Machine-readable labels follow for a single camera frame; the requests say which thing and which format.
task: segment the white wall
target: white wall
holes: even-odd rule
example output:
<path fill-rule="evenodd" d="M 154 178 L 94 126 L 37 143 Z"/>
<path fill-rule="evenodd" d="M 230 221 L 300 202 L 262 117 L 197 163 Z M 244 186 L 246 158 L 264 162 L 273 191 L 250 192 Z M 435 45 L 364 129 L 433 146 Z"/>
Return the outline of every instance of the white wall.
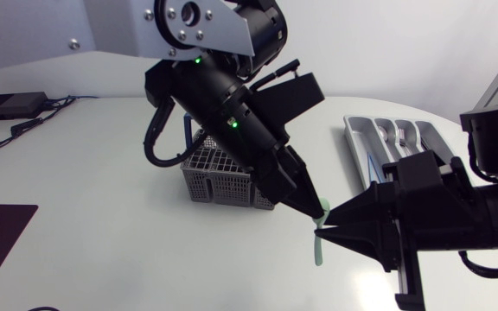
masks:
<path fill-rule="evenodd" d="M 273 67 L 298 58 L 326 95 L 390 100 L 457 120 L 498 72 L 498 0 L 278 3 L 290 39 Z M 0 92 L 143 96 L 144 71 L 155 62 L 102 53 L 44 60 L 0 69 Z"/>

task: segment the metal tray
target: metal tray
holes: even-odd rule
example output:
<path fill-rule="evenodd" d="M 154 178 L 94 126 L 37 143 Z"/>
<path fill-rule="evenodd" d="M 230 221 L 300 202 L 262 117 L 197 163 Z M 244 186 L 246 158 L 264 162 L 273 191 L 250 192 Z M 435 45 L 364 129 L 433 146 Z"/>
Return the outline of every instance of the metal tray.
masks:
<path fill-rule="evenodd" d="M 366 189 L 371 181 L 388 181 L 384 164 L 431 149 L 450 163 L 454 153 L 432 123 L 389 117 L 345 116 L 345 136 Z"/>

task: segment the black device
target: black device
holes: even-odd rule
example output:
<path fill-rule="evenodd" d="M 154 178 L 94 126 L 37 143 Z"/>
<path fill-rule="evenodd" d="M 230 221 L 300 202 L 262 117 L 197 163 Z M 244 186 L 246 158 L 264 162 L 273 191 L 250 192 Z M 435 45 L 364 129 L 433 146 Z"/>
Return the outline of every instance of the black device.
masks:
<path fill-rule="evenodd" d="M 37 117 L 47 100 L 44 92 L 0 94 L 0 120 Z"/>

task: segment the cable connector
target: cable connector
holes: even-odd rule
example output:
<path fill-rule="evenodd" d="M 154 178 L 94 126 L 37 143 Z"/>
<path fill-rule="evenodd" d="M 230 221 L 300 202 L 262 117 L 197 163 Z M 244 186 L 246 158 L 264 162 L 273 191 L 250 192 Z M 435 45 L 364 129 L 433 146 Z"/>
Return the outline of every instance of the cable connector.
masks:
<path fill-rule="evenodd" d="M 32 119 L 30 121 L 23 122 L 21 124 L 13 125 L 10 128 L 10 135 L 12 137 L 19 137 L 24 133 L 26 130 L 29 130 L 33 127 L 35 127 L 38 124 L 42 124 L 43 119 L 41 117 L 37 117 L 35 119 Z"/>

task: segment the screw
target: screw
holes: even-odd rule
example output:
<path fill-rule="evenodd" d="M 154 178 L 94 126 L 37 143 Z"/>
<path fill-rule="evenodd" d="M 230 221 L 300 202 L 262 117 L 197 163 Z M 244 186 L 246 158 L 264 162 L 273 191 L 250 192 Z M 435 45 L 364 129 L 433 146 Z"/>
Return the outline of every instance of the screw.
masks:
<path fill-rule="evenodd" d="M 169 17 L 169 19 L 175 19 L 176 18 L 176 11 L 174 11 L 173 8 L 170 8 L 169 13 L 167 13 L 167 16 Z"/>
<path fill-rule="evenodd" d="M 153 13 L 152 10 L 145 10 L 144 18 L 145 18 L 145 21 L 151 22 L 155 19 L 155 13 Z"/>
<path fill-rule="evenodd" d="M 80 44 L 78 43 L 78 40 L 76 39 L 71 39 L 70 42 L 68 43 L 68 47 L 75 51 L 80 48 Z"/>
<path fill-rule="evenodd" d="M 180 33 L 178 34 L 178 39 L 180 39 L 181 41 L 186 40 L 186 32 L 183 30 L 180 30 Z"/>

